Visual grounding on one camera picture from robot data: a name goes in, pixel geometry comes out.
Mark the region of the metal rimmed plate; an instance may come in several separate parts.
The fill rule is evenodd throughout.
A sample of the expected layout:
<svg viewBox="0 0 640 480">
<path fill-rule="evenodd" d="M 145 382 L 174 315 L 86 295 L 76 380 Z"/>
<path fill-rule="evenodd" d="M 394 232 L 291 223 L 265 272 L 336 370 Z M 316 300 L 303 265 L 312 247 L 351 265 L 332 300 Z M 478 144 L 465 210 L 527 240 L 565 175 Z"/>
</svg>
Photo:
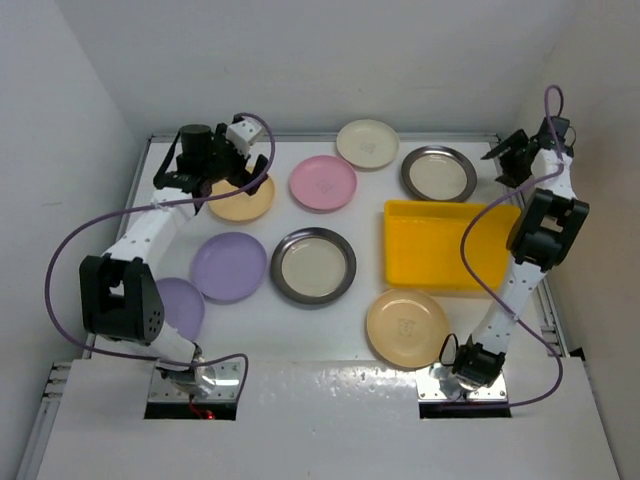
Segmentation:
<svg viewBox="0 0 640 480">
<path fill-rule="evenodd" d="M 434 202 L 465 202 L 477 187 L 477 173 L 461 152 L 445 146 L 424 146 L 403 160 L 400 178 L 414 198 Z"/>
<path fill-rule="evenodd" d="M 270 277 L 277 290 L 301 305 L 335 302 L 351 287 L 357 257 L 351 244 L 337 232 L 322 227 L 293 231 L 276 246 Z"/>
</svg>

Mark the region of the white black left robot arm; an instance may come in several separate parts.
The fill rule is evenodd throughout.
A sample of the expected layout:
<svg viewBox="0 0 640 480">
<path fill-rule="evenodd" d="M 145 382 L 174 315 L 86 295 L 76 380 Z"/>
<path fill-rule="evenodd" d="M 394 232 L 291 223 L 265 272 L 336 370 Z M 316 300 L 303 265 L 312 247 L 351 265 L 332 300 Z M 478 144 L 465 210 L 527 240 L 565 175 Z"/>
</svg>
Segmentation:
<svg viewBox="0 0 640 480">
<path fill-rule="evenodd" d="M 231 196 L 254 195 L 266 180 L 272 156 L 251 156 L 270 128 L 259 117 L 240 113 L 216 127 L 181 127 L 153 177 L 150 203 L 100 256 L 79 267 L 85 329 L 127 345 L 130 354 L 152 359 L 162 378 L 190 398 L 205 398 L 215 388 L 214 369 L 204 365 L 201 348 L 165 318 L 152 265 L 179 230 L 209 202 L 224 199 L 214 184 L 232 185 Z"/>
</svg>

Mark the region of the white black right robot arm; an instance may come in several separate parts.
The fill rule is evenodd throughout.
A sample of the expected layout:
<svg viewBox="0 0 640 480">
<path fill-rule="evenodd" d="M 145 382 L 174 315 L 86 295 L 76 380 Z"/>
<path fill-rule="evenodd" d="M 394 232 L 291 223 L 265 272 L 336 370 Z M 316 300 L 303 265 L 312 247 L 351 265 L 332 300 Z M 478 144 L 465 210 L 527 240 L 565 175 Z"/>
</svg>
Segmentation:
<svg viewBox="0 0 640 480">
<path fill-rule="evenodd" d="M 471 276 L 493 302 L 467 341 L 456 348 L 450 376 L 466 391 L 490 387 L 502 372 L 511 333 L 527 301 L 548 272 L 567 257 L 590 206 L 575 194 L 570 167 L 570 126 L 542 127 L 529 137 L 519 130 L 486 156 L 500 160 L 505 185 L 530 190 L 524 210 L 512 227 L 506 248 L 507 271 L 497 292 Z"/>
</svg>

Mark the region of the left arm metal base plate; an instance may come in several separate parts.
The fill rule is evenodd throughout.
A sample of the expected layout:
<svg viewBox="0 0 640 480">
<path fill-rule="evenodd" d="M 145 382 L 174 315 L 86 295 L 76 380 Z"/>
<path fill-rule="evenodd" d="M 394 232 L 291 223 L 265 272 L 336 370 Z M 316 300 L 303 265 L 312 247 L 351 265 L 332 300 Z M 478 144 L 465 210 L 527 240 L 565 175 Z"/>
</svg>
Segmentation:
<svg viewBox="0 0 640 480">
<path fill-rule="evenodd" d="M 180 403 L 193 398 L 198 403 L 235 402 L 244 367 L 239 361 L 226 361 L 188 371 L 157 368 L 151 377 L 148 400 Z"/>
</svg>

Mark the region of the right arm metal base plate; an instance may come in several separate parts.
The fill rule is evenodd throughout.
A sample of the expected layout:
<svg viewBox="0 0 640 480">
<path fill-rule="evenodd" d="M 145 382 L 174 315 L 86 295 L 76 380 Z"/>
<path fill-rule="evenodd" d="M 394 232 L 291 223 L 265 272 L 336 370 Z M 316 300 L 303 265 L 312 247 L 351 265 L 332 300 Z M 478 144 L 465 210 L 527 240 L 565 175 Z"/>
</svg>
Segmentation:
<svg viewBox="0 0 640 480">
<path fill-rule="evenodd" d="M 421 403 L 500 403 L 508 401 L 504 375 L 489 387 L 464 383 L 451 373 L 451 368 L 435 362 L 415 371 L 418 400 Z"/>
</svg>

